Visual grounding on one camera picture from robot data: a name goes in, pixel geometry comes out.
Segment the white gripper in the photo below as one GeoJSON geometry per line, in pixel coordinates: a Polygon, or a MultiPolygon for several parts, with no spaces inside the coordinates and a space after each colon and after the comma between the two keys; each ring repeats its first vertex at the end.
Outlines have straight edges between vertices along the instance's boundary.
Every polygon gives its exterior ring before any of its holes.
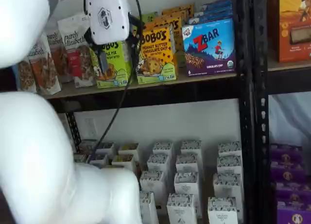
{"type": "Polygon", "coordinates": [[[107,59],[103,44],[126,40],[131,48],[137,46],[144,22],[129,13],[128,0],[86,0],[91,32],[85,40],[97,56],[102,73],[106,72],[107,59]]]}

